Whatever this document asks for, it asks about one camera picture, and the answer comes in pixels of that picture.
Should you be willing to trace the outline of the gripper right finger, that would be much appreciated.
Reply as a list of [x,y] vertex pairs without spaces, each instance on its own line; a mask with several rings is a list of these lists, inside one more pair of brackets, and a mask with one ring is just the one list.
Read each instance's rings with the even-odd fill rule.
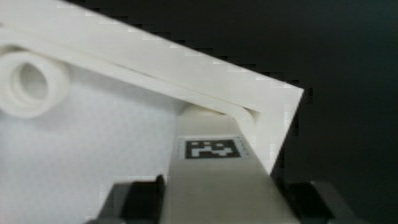
[[300,224],[356,224],[357,217],[338,190],[327,182],[286,185],[286,199]]

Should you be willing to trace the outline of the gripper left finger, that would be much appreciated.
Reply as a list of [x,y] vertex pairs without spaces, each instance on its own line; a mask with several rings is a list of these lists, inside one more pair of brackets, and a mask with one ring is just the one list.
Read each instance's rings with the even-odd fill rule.
[[116,183],[98,217],[87,224],[160,224],[165,180]]

